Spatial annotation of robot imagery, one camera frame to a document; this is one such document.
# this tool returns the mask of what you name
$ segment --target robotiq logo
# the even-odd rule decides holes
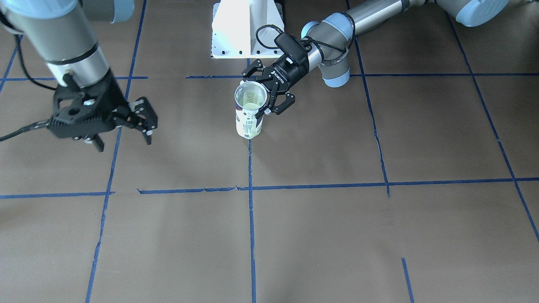
[[[279,76],[275,71],[271,71],[271,74],[275,76],[279,81],[281,81],[281,84],[284,84],[285,81]]]

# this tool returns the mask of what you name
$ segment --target light blue joint cap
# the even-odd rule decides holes
[[[67,15],[78,0],[0,0],[7,9],[34,19],[55,19]]]
[[[338,76],[337,78],[326,79],[326,78],[322,77],[322,79],[324,79],[324,82],[329,87],[341,87],[341,86],[345,85],[346,82],[348,82],[348,80],[350,80],[350,68],[348,68],[346,73]]]
[[[313,28],[313,26],[319,25],[319,24],[320,24],[320,22],[317,22],[317,21],[311,21],[311,22],[305,24],[305,26],[301,30],[301,39],[305,38],[305,36]]]
[[[468,27],[479,26],[496,17],[508,3],[509,0],[472,0],[460,10],[456,19]]]
[[[354,28],[352,27],[350,20],[345,15],[336,12],[324,19],[322,22],[326,22],[327,24],[336,28],[339,32],[341,32],[347,41],[352,38]]]
[[[133,0],[114,0],[114,19],[111,23],[129,20],[134,10],[135,3]]]

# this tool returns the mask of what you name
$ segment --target white mount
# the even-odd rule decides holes
[[[281,50],[261,46],[255,32],[266,24],[274,24],[284,31],[282,7],[274,0],[221,0],[213,6],[211,56],[216,59],[279,58]],[[273,29],[259,32],[260,40],[275,46],[277,36]]]

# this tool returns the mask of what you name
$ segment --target bolt hole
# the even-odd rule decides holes
[[[72,108],[72,109],[69,110],[68,113],[69,113],[70,116],[75,116],[75,115],[78,114],[79,112],[80,112],[80,109],[78,109],[78,108]]]
[[[69,107],[71,104],[73,104],[73,99],[58,99],[59,108]]]

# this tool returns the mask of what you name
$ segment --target cup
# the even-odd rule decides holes
[[[234,93],[236,100],[236,131],[245,139],[252,139],[262,130],[262,119],[255,115],[266,105],[267,90],[255,81],[242,81]]]

